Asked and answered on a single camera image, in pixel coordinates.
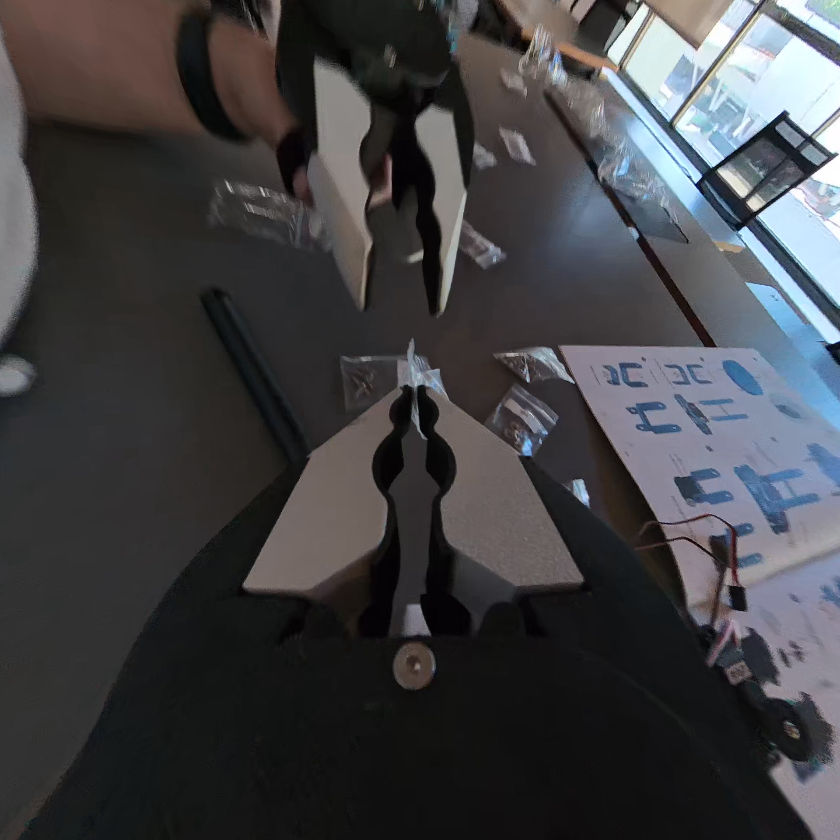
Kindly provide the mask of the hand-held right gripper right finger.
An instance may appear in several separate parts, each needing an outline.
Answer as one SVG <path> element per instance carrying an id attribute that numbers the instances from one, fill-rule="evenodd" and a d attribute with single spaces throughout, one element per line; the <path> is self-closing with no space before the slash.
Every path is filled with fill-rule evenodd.
<path id="1" fill-rule="evenodd" d="M 584 577 L 515 450 L 438 392 L 418 388 L 433 499 L 423 617 L 470 634 L 489 609 L 577 592 Z"/>

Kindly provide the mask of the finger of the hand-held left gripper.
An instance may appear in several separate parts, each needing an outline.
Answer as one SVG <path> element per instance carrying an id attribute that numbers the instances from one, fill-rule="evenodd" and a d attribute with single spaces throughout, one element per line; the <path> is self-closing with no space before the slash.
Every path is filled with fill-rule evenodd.
<path id="1" fill-rule="evenodd" d="M 466 209 L 470 168 L 460 152 L 455 116 L 440 107 L 400 121 L 392 138 L 393 199 L 433 317 L 448 305 Z"/>
<path id="2" fill-rule="evenodd" d="M 308 163 L 309 185 L 343 283 L 363 311 L 375 250 L 371 177 L 389 150 L 396 115 L 372 103 L 344 68 L 316 58 L 312 72 L 317 147 Z"/>

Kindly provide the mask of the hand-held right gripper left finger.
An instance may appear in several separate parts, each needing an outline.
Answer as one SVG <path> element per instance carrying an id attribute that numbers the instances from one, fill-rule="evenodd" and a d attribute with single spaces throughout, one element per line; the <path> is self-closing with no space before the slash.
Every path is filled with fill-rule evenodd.
<path id="1" fill-rule="evenodd" d="M 310 454 L 245 578 L 247 593 L 326 605 L 361 636 L 388 634 L 401 570 L 391 488 L 413 396 L 396 388 Z"/>

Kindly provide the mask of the clear screw packet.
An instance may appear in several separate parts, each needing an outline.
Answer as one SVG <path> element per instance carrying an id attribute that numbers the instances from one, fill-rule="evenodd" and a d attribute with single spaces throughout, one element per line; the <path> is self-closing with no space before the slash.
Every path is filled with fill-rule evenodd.
<path id="1" fill-rule="evenodd" d="M 426 357 L 418 354 L 415 350 L 415 341 L 410 339 L 405 356 L 397 358 L 396 363 L 397 386 L 403 388 L 409 386 L 413 389 L 412 396 L 412 423 L 417 429 L 421 439 L 427 440 L 421 428 L 421 421 L 418 409 L 417 389 L 422 385 L 428 390 L 435 392 L 445 399 L 448 399 L 443 380 L 439 369 L 432 369 Z"/>

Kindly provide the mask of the person's left forearm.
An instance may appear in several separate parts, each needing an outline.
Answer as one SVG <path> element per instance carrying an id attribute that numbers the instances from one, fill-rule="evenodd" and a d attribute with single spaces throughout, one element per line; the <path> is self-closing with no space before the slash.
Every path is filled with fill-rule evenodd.
<path id="1" fill-rule="evenodd" d="M 31 121 L 203 132 L 175 47 L 192 2 L 2 1 L 3 41 Z"/>

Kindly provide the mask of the dark grey desk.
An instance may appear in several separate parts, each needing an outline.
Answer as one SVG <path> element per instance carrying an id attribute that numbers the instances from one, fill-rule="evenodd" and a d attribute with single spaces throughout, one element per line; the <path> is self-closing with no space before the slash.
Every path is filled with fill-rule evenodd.
<path id="1" fill-rule="evenodd" d="M 41 234 L 12 344 L 38 370 L 2 400 L 2 835 L 15 837 L 86 740 L 165 590 L 283 470 L 199 301 L 233 294 L 314 444 L 349 419 L 339 355 L 418 348 L 479 420 L 506 389 L 494 350 L 698 345 L 548 106 L 507 94 L 500 47 L 465 45 L 488 139 L 516 124 L 535 170 L 476 177 L 468 218 L 508 249 L 458 257 L 430 318 L 414 266 L 358 312 L 328 255 L 207 225 L 216 178 L 274 184 L 266 154 L 221 141 L 33 126 Z"/>

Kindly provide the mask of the person's left hand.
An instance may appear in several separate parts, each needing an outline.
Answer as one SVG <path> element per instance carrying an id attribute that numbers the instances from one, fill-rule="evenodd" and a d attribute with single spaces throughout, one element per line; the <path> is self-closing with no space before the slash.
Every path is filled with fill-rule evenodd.
<path id="1" fill-rule="evenodd" d="M 242 133 L 266 142 L 287 190 L 312 205 L 308 149 L 279 90 L 274 46 L 265 36 L 231 23 L 217 24 L 213 37 L 224 67 L 217 89 L 228 116 Z"/>

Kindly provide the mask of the crumpled large plastic wrapping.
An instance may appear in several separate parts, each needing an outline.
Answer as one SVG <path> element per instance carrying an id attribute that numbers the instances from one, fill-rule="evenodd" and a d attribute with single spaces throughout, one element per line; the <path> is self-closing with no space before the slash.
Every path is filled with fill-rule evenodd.
<path id="1" fill-rule="evenodd" d="M 563 51 L 550 29 L 537 25 L 519 61 L 519 72 L 542 84 L 549 103 L 567 118 L 574 135 L 589 152 L 600 184 L 632 207 L 656 219 L 676 221 L 666 184 L 637 144 L 619 125 L 618 109 L 599 86 L 602 68 L 583 64 L 573 72 L 576 57 Z"/>

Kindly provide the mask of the black wristband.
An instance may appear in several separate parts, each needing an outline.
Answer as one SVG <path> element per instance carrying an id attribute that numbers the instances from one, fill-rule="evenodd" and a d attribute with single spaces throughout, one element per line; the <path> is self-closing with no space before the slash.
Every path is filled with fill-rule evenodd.
<path id="1" fill-rule="evenodd" d="M 217 95 L 208 46 L 211 22 L 211 15 L 198 9 L 182 16 L 175 39 L 177 74 L 201 126 L 222 140 L 244 143 L 249 137 L 235 126 Z"/>

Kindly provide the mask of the black precision screwdriver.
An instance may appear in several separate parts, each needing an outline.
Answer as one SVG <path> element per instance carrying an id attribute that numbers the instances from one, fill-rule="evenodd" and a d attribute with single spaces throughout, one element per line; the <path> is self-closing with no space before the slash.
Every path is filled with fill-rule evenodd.
<path id="1" fill-rule="evenodd" d="M 203 291 L 200 300 L 239 380 L 285 460 L 290 464 L 304 461 L 310 453 L 307 438 L 234 300 L 220 288 Z"/>

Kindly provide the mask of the open instruction manual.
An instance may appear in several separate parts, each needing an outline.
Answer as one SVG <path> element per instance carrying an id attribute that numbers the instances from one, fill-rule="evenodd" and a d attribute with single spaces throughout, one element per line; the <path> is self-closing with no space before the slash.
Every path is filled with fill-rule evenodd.
<path id="1" fill-rule="evenodd" d="M 674 558 L 698 623 L 754 628 L 791 658 L 777 697 L 811 695 L 834 761 L 771 771 L 814 838 L 838 838 L 839 436 L 756 350 L 572 346 L 563 358 Z"/>

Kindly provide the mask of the black mesh chair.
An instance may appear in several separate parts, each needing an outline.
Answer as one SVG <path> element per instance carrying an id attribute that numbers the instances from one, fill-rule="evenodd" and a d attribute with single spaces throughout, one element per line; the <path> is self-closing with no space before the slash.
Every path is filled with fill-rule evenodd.
<path id="1" fill-rule="evenodd" d="M 837 157 L 782 111 L 704 172 L 696 186 L 739 231 Z"/>

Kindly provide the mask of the large glass window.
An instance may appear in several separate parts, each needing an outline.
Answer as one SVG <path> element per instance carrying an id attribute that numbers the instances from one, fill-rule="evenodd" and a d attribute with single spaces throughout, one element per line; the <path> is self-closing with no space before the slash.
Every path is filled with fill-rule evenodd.
<path id="1" fill-rule="evenodd" d="M 782 112 L 833 155 L 747 231 L 838 329 L 838 2 L 728 2 L 699 46 L 650 3 L 630 7 L 607 55 L 698 173 Z"/>

